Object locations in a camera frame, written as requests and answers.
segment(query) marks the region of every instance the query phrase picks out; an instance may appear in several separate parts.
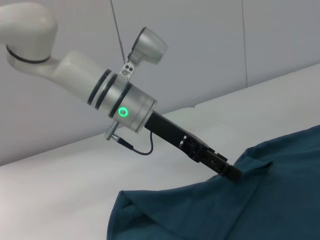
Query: black stripe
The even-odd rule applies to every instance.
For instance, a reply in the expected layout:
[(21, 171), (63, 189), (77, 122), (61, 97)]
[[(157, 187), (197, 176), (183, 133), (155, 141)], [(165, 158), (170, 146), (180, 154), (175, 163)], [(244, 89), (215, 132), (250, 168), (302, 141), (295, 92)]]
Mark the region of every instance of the black stripe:
[(132, 87), (132, 83), (128, 82), (128, 84), (125, 86), (123, 92), (121, 93), (120, 97), (118, 98), (118, 100), (115, 102), (115, 105), (113, 106), (110, 114), (109, 114), (109, 118), (113, 118), (117, 109), (119, 108), (120, 104), (122, 103), (123, 99), (125, 98), (125, 96), (127, 95), (127, 93), (129, 92), (129, 90)]
[(114, 73), (113, 76), (111, 77), (111, 79), (108, 81), (108, 83), (106, 84), (105, 88), (101, 92), (98, 100), (96, 101), (96, 104), (94, 106), (95, 109), (99, 109), (100, 108), (100, 105), (101, 105), (102, 101), (105, 99), (105, 97), (107, 95), (107, 92), (111, 88), (112, 84), (114, 84), (114, 82), (117, 79), (117, 77), (118, 77), (118, 74)]
[(42, 64), (42, 63), (48, 61), (48, 59), (51, 57), (51, 56), (48, 56), (46, 59), (43, 59), (43, 60), (28, 60), (28, 59), (25, 59), (25, 58), (23, 58), (23, 57), (18, 56), (18, 55), (15, 54), (13, 51), (11, 51), (11, 49), (9, 48), (8, 45), (6, 45), (6, 49), (7, 49), (8, 53), (9, 53), (12, 57), (18, 59), (18, 60), (21, 61), (21, 62), (27, 63), (27, 64)]
[(99, 88), (101, 87), (102, 83), (105, 81), (105, 79), (108, 77), (108, 75), (111, 73), (111, 70), (110, 69), (107, 69), (104, 74), (100, 77), (99, 81), (96, 83), (95, 87), (93, 88), (90, 96), (89, 96), (89, 99), (87, 101), (87, 103), (89, 105), (92, 104), (92, 101), (94, 100), (95, 98), (95, 95), (97, 94)]

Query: wall seam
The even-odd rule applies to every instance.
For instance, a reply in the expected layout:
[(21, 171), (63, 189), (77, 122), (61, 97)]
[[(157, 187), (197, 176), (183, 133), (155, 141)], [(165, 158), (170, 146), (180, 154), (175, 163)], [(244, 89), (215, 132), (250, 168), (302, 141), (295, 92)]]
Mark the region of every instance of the wall seam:
[(246, 87), (248, 87), (248, 69), (247, 69), (247, 49), (246, 49), (246, 28), (245, 28), (244, 0), (241, 0), (241, 9), (242, 9), (242, 29), (243, 29), (243, 46), (244, 46), (245, 84), (246, 84)]
[(111, 9), (112, 9), (112, 14), (113, 14), (113, 19), (114, 19), (114, 25), (115, 25), (115, 29), (116, 29), (116, 34), (117, 34), (117, 36), (118, 36), (118, 41), (119, 41), (119, 44), (120, 44), (120, 49), (121, 49), (123, 64), (125, 64), (125, 63), (126, 63), (126, 58), (125, 58), (124, 48), (123, 48), (123, 45), (122, 45), (122, 42), (121, 42), (121, 38), (120, 38), (120, 33), (119, 33), (119, 29), (118, 29), (118, 24), (117, 24), (117, 19), (116, 19), (114, 4), (113, 4), (112, 0), (110, 0), (110, 3), (111, 3)]

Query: silver cylinder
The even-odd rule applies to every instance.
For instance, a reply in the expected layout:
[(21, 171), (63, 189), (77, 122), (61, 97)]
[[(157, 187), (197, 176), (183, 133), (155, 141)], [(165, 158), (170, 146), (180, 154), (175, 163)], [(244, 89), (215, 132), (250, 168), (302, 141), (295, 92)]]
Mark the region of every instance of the silver cylinder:
[(151, 116), (157, 101), (120, 75), (112, 82), (113, 75), (111, 72), (106, 77), (91, 105), (125, 127), (139, 132)]
[(118, 121), (113, 121), (113, 123), (111, 124), (111, 126), (109, 126), (109, 128), (106, 130), (105, 134), (104, 134), (104, 138), (106, 140), (110, 140), (111, 137), (113, 136), (113, 134), (115, 133), (117, 127), (119, 125)]

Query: white wall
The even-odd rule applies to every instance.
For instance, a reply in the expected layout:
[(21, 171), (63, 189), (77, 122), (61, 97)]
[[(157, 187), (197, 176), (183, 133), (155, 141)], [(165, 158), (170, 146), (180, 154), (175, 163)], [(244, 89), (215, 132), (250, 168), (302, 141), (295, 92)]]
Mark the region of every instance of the white wall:
[(125, 56), (142, 27), (168, 44), (159, 66), (144, 64), (132, 82), (161, 113), (246, 87), (241, 0), (113, 0)]
[[(120, 45), (108, 0), (32, 0), (57, 16), (52, 55), (79, 50), (119, 71)], [(1, 0), (0, 5), (23, 2)], [(22, 74), (6, 62), (0, 46), (0, 165), (102, 133), (110, 120), (53, 83)]]
[(320, 63), (319, 0), (243, 0), (248, 85)]
[[(121, 68), (110, 0), (32, 1), (58, 17), (54, 57), (80, 50), (114, 72)], [(144, 26), (169, 45), (159, 66), (143, 64), (132, 78), (158, 100), (160, 113), (320, 63), (320, 1), (113, 0), (113, 5), (125, 56)], [(5, 53), (2, 46), (0, 165), (102, 133), (110, 123), (53, 83), (11, 69)]]

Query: cable connector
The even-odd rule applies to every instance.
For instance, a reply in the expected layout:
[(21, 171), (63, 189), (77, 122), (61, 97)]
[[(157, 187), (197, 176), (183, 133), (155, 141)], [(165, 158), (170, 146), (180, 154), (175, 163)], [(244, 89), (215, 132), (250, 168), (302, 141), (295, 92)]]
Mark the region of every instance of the cable connector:
[(140, 152), (140, 151), (136, 150), (134, 148), (134, 146), (132, 146), (130, 143), (128, 143), (126, 140), (124, 140), (122, 137), (118, 136), (117, 134), (113, 134), (111, 138), (113, 140), (115, 140), (118, 144), (121, 144), (122, 146), (126, 147), (127, 149), (132, 150), (135, 153), (140, 154), (140, 155), (144, 155), (144, 156), (150, 155), (154, 150), (154, 141), (152, 139), (152, 132), (150, 132), (151, 150), (149, 152)]

